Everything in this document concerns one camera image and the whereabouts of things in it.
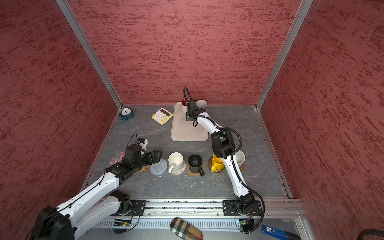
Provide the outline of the red inside mug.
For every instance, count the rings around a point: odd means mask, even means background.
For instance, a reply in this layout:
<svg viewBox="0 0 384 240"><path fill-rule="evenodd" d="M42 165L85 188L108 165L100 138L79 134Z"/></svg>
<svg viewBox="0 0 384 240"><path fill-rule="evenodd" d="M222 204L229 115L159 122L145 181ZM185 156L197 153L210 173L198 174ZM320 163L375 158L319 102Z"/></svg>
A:
<svg viewBox="0 0 384 240"><path fill-rule="evenodd" d="M187 112L187 100L183 100L182 101L182 111L184 112L184 113L186 113Z"/></svg>

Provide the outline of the grey knitted coaster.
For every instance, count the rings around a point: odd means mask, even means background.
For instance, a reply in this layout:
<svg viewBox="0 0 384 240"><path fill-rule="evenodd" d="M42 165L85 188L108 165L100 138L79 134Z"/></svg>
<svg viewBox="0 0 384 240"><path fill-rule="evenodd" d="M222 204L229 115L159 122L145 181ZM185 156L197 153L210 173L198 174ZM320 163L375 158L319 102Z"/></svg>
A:
<svg viewBox="0 0 384 240"><path fill-rule="evenodd" d="M168 163L164 159L161 159L158 163L150 166L150 172L154 176L161 176L167 170L168 170Z"/></svg>

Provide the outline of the woven rattan coaster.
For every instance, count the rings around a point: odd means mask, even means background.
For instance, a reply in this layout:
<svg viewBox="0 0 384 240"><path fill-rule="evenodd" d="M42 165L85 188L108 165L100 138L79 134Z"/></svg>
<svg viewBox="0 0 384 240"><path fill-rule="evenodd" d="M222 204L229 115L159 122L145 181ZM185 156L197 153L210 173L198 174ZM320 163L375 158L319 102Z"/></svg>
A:
<svg viewBox="0 0 384 240"><path fill-rule="evenodd" d="M149 168L149 166L144 166L138 172L139 173L145 172L148 168Z"/></svg>

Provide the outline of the lilac mug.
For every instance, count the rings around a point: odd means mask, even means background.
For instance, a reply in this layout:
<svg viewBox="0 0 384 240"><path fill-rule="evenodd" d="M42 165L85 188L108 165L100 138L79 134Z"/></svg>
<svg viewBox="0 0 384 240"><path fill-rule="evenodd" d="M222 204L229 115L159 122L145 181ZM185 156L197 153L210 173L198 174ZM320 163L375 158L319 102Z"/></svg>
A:
<svg viewBox="0 0 384 240"><path fill-rule="evenodd" d="M208 106L208 103L205 100L198 100L196 104L199 108L202 108L202 109Z"/></svg>

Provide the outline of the pink flower coaster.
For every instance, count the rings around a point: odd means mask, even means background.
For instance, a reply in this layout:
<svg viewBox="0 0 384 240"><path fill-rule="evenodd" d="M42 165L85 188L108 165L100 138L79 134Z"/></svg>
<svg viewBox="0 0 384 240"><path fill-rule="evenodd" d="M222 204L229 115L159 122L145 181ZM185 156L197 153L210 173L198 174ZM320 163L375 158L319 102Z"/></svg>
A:
<svg viewBox="0 0 384 240"><path fill-rule="evenodd" d="M123 160L123 157L125 155L125 152L124 151L121 151L116 157L113 157L111 160L110 160L110 166L116 164L116 163L119 163Z"/></svg>

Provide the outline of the paw shaped cork coaster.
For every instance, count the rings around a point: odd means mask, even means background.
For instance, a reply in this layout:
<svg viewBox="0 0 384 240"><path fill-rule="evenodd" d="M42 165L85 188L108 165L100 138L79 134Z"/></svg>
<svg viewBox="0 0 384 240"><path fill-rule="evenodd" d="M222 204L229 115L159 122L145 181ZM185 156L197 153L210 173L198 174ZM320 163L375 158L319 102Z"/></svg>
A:
<svg viewBox="0 0 384 240"><path fill-rule="evenodd" d="M204 170L205 169L205 166L206 166L206 164L205 163L203 163L202 164L202 169ZM200 174L199 173L192 173L190 170L189 170L189 168L190 168L190 165L188 164L188 163L186 163L186 169L188 170L188 175L189 176L192 176L192 177L200 177Z"/></svg>

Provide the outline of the black mug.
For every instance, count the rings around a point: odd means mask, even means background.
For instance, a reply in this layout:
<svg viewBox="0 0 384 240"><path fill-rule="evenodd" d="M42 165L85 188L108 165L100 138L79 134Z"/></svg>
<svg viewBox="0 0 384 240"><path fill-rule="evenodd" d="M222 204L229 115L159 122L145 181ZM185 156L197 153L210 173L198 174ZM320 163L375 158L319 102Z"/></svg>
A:
<svg viewBox="0 0 384 240"><path fill-rule="evenodd" d="M199 155L189 156L188 167L191 174L197 174L201 177L205 176L205 172L203 170L203 159Z"/></svg>

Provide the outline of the white speckled mug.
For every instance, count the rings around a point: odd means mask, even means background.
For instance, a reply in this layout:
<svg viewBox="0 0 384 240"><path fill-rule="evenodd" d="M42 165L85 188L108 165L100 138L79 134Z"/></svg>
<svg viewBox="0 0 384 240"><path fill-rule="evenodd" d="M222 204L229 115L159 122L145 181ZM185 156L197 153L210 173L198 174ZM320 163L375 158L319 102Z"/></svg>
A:
<svg viewBox="0 0 384 240"><path fill-rule="evenodd" d="M242 151L238 151L235 153L236 161L238 164L238 167L241 168L246 160L246 156Z"/></svg>

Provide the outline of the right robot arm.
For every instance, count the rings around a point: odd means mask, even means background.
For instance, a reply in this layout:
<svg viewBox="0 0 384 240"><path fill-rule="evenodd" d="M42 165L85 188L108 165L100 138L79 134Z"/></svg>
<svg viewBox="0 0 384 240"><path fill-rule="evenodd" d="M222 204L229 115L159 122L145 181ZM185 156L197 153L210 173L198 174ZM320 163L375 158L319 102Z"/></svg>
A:
<svg viewBox="0 0 384 240"><path fill-rule="evenodd" d="M255 197L247 188L235 156L243 145L240 135L231 128L217 124L203 108L187 109L186 119L204 127L211 135L214 155L225 165L233 186L235 210L241 215L247 215L255 205Z"/></svg>

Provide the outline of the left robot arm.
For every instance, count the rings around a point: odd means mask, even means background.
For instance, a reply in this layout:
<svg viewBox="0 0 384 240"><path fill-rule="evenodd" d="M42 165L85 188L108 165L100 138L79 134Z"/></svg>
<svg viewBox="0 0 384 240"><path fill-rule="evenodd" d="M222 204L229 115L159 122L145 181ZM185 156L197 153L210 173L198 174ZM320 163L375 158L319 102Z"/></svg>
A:
<svg viewBox="0 0 384 240"><path fill-rule="evenodd" d="M36 223L27 235L29 240L77 240L104 218L118 214L134 216L129 195L117 188L144 166L156 164L163 153L153 151L138 153L130 161L126 159L105 169L93 184L70 200L53 208L48 206L38 215Z"/></svg>

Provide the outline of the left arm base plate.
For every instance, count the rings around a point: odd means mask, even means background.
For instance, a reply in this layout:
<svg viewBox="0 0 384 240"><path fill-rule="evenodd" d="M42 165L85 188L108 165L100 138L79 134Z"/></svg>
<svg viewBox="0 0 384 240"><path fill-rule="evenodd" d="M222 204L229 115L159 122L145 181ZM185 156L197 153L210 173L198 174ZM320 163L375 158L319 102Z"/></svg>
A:
<svg viewBox="0 0 384 240"><path fill-rule="evenodd" d="M146 200L124 200L117 213L120 216L143 216L146 203Z"/></svg>

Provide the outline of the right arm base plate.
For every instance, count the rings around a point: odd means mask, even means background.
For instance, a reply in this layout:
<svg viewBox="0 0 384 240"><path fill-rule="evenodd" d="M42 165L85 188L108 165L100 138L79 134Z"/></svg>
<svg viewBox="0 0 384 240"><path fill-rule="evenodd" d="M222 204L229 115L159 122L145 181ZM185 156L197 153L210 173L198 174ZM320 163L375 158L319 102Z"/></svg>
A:
<svg viewBox="0 0 384 240"><path fill-rule="evenodd" d="M224 216L243 216L243 217L261 217L263 215L263 208L260 201L245 202L240 200L223 200Z"/></svg>

